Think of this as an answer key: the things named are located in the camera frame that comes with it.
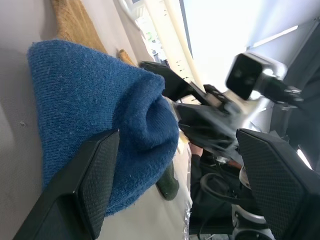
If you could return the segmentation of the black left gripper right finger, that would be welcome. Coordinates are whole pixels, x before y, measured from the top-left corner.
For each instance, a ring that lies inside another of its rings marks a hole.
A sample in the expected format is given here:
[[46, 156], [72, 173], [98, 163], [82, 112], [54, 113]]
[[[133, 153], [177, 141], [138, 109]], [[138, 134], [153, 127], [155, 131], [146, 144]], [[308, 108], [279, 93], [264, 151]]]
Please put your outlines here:
[[276, 240], [320, 240], [320, 175], [268, 133], [236, 132], [253, 197]]

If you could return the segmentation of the blue knitted beanie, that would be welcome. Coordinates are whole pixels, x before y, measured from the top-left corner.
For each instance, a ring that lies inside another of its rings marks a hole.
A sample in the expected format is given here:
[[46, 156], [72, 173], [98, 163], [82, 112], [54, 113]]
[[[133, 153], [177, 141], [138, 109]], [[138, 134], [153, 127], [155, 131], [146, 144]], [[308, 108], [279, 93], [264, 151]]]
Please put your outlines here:
[[119, 146], [105, 214], [132, 205], [161, 178], [177, 151], [179, 127], [162, 95], [164, 79], [57, 39], [32, 44], [27, 60], [42, 145], [43, 186], [85, 140], [116, 129]]

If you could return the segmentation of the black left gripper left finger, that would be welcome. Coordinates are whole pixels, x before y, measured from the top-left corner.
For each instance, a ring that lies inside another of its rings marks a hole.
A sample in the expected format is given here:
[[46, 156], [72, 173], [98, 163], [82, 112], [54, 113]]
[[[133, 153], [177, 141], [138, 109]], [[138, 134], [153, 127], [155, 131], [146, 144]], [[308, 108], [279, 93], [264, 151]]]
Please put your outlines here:
[[96, 240], [112, 192], [119, 130], [82, 143], [57, 172], [12, 240]]

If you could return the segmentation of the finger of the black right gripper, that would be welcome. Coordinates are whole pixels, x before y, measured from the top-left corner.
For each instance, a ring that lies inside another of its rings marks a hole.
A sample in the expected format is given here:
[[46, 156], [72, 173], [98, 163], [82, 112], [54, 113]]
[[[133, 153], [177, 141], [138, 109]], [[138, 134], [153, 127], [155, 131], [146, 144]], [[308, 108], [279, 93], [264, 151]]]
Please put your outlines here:
[[209, 152], [225, 152], [237, 142], [233, 118], [216, 107], [175, 103], [174, 110], [191, 143]]
[[164, 78], [165, 88], [162, 95], [176, 102], [186, 96], [194, 96], [200, 103], [209, 103], [206, 93], [195, 83], [187, 82], [168, 66], [151, 61], [141, 61], [139, 66]]

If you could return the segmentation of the dark green sock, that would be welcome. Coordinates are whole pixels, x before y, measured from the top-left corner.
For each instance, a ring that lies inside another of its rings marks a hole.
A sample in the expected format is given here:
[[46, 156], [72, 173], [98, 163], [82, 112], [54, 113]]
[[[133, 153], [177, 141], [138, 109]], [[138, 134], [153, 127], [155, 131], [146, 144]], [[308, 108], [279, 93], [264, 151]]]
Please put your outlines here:
[[174, 176], [173, 162], [170, 163], [161, 178], [156, 182], [156, 187], [166, 201], [172, 201], [177, 196], [180, 184]]

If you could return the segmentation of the yellow sock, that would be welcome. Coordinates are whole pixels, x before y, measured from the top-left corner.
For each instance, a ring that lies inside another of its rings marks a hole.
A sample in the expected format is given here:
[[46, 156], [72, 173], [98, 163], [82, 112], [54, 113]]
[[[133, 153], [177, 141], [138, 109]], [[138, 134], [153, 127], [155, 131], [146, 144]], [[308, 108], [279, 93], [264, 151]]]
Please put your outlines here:
[[107, 54], [93, 21], [81, 0], [50, 0], [56, 21], [57, 37]]

